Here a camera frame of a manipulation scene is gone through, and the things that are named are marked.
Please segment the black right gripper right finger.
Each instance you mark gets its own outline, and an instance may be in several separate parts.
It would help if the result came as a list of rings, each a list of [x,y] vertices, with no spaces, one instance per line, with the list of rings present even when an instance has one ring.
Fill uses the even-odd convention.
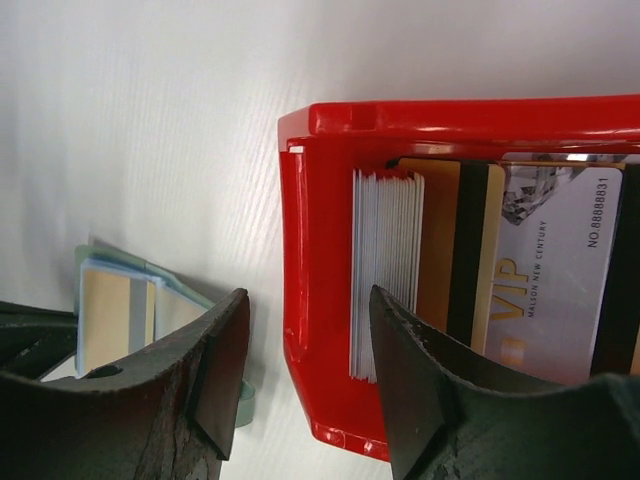
[[[371,338],[397,479],[635,479],[639,380],[561,386],[497,364],[373,287]]]

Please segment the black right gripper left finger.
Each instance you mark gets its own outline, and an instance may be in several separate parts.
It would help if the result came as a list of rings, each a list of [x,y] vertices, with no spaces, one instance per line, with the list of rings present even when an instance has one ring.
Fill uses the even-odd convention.
[[[200,318],[82,378],[1,377],[5,479],[216,479],[231,454],[250,302]]]

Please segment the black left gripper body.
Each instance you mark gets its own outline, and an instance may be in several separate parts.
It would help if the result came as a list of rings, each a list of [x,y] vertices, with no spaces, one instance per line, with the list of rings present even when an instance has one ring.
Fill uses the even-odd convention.
[[[0,327],[3,373],[41,380],[76,353],[73,312],[2,301]]]

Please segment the green leather card holder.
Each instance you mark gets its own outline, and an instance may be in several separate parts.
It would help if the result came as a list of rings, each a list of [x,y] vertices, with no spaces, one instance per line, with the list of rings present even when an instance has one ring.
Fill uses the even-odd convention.
[[[246,291],[215,304],[170,272],[114,249],[81,245],[75,261],[77,374],[128,393],[185,381],[186,420],[228,451],[233,429],[250,424],[255,410],[255,389],[243,378]]]

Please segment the red plastic card tray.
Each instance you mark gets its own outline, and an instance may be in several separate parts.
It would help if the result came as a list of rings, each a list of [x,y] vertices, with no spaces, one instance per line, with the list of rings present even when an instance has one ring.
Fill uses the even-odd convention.
[[[397,156],[639,150],[639,98],[315,103],[278,122],[286,362],[313,437],[387,460],[377,388],[349,376],[352,171]]]

